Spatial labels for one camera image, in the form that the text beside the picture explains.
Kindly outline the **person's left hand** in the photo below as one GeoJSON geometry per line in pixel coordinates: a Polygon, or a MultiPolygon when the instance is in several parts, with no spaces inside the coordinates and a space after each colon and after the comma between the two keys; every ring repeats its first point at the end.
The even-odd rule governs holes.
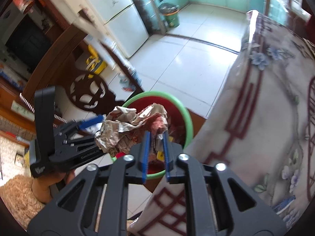
{"type": "Polygon", "coordinates": [[[42,175],[41,177],[33,179],[31,189],[35,198],[44,204],[52,200],[51,188],[57,183],[64,181],[68,184],[75,178],[75,170],[68,173],[59,173],[57,171],[42,175]]]}

